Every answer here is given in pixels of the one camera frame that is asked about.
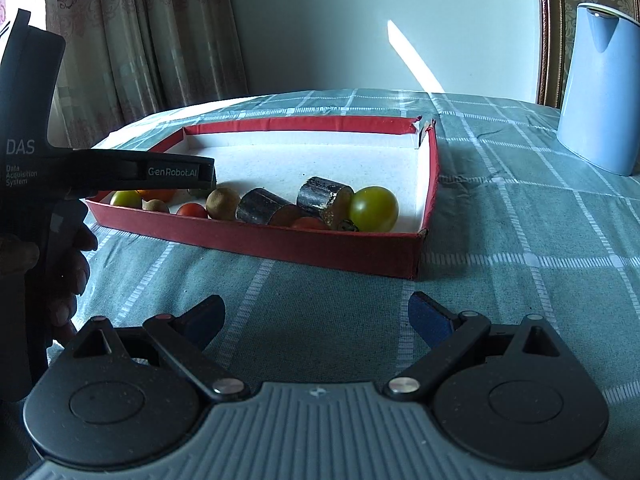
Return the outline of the person's left hand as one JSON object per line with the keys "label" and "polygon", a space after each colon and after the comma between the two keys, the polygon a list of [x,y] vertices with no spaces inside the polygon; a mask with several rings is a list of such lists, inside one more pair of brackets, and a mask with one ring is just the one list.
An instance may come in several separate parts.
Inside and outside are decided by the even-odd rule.
{"label": "person's left hand", "polygon": [[50,264],[39,288],[46,293],[39,303],[39,314],[49,334],[61,344],[73,337],[70,320],[75,315],[76,297],[87,286],[90,276],[88,250],[96,249],[96,236],[84,220],[86,205],[80,200],[63,200],[54,208],[70,228],[61,242],[64,252],[51,259],[30,238],[21,237],[14,229],[1,231],[1,348],[9,351],[26,340],[21,304],[24,297],[24,276],[37,263]]}

